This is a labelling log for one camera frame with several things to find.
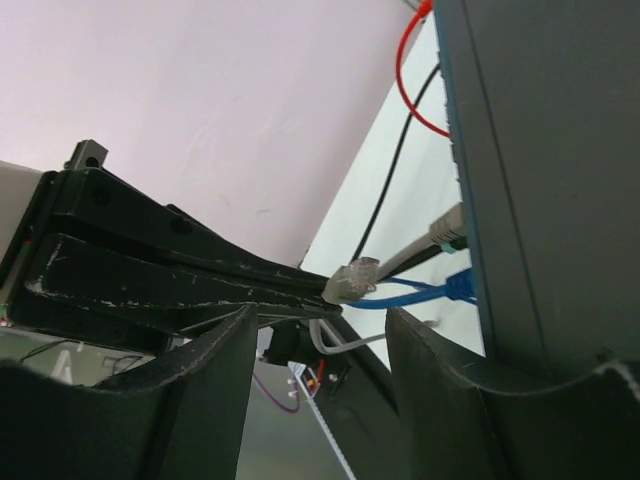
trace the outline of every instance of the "screw hole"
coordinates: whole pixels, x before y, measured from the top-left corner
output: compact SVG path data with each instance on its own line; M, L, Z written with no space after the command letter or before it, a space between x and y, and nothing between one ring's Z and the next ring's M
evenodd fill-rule
M100 162L96 157L89 157L85 160L84 164L90 168L98 168L100 166Z
M176 217L171 220L171 230L178 235L189 235L193 227L184 218Z
M95 203L98 207L106 207L111 203L111 195L104 188L94 188L92 192L93 203Z

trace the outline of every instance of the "pink wall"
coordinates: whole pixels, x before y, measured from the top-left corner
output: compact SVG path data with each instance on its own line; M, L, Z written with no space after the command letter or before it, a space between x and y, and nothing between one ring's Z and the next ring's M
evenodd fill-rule
M9 0L0 160L75 142L258 255L298 262L389 87L401 0Z

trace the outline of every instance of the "cable connector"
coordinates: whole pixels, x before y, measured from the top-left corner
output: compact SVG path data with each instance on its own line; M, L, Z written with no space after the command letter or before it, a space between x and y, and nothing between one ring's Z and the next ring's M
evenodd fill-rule
M465 237L466 234L462 215L462 202L456 203L429 227L431 241L439 245L451 243L458 238Z
M327 282L322 298L332 305L357 302L376 290L379 267L380 262L370 257L361 257L340 267Z
M432 0L423 0L423 2L416 9L415 15L419 16L420 18L426 17L427 15L429 15L429 12L433 8L432 4Z
M467 268L451 275L444 285L444 294L449 300L467 301L476 296L471 269Z

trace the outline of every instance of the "black metal bracket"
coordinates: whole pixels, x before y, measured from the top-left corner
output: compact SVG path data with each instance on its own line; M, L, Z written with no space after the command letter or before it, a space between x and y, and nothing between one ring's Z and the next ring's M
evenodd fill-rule
M94 388L1 361L0 408L11 412L0 429L2 477L235 478L255 313L243 308L188 345Z
M636 476L637 362L612 361L565 384L501 366L404 310L387 343L413 478Z
M9 298L16 326L157 354L246 304L260 326L331 318L326 278L261 259L176 207L164 207L101 168L106 150L76 148L77 168L38 190L29 252Z

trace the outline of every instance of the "black cable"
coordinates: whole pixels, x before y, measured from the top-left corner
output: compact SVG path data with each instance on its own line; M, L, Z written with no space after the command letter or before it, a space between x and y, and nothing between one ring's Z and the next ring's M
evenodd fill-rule
M40 345L39 347L36 347L33 350L29 351L29 353L27 353L24 357L20 358L18 362L24 363L25 360L31 357L35 357L36 355L40 355L41 353L46 352L47 350L50 350L53 347L57 347L58 345L63 344L65 342L68 342L68 340L55 340L45 345Z
M466 237L458 238L453 240L449 244L452 248L456 250L464 250L467 248L467 239ZM395 277L396 275L400 275L401 273L406 272L418 265L426 262L427 260L431 260L433 257L442 252L442 247L440 245L431 245L430 247L422 250L412 257L409 257L407 260L402 262L396 268L391 270L384 278L381 280L387 280L388 278Z
M418 96L413 102L416 108L418 107L418 105L420 105L420 102L422 101L422 97L424 97L424 94L427 92L429 85L431 85L431 82L433 81L433 79L435 78L435 76L439 71L440 71L440 64L438 63L435 67L433 67L433 70L431 70L431 73L425 80L424 85L422 85L420 92L418 92ZM409 112L409 114L407 115L407 119L404 122L404 127L402 127L400 138L398 138L396 151L393 154L393 159L391 160L391 165L389 166L389 172L387 173L387 179L385 180L384 185L382 187L382 191L380 192L378 203L376 204L376 207L373 209L373 213L371 214L371 219L369 220L369 224L367 225L367 228L364 230L364 233L362 234L362 238L360 239L358 248L356 248L356 251L354 252L353 257L351 257L352 262L360 258L360 255L362 255L362 250L364 249L364 246L367 243L367 240L369 240L369 235L371 235L371 230L373 230L373 226L376 223L376 220L378 219L378 215L380 214L380 209L382 208L382 204L384 203L384 200L387 197L389 185L391 185L391 179L393 178L393 174L396 171L396 166L398 165L398 160L400 159L400 153L402 152L402 147L404 145L405 139L407 138L407 132L409 131L409 126L411 125L412 120L413 120L413 115L411 114L411 112Z
M414 4L411 2L411 0L402 0L402 1L405 3L405 5L406 5L407 7L409 7L409 8L410 8L411 10L413 10L414 12L418 9L418 5L420 5L420 1L419 1L419 0L418 0L418 2L417 2L417 4L418 4L418 5L414 5Z

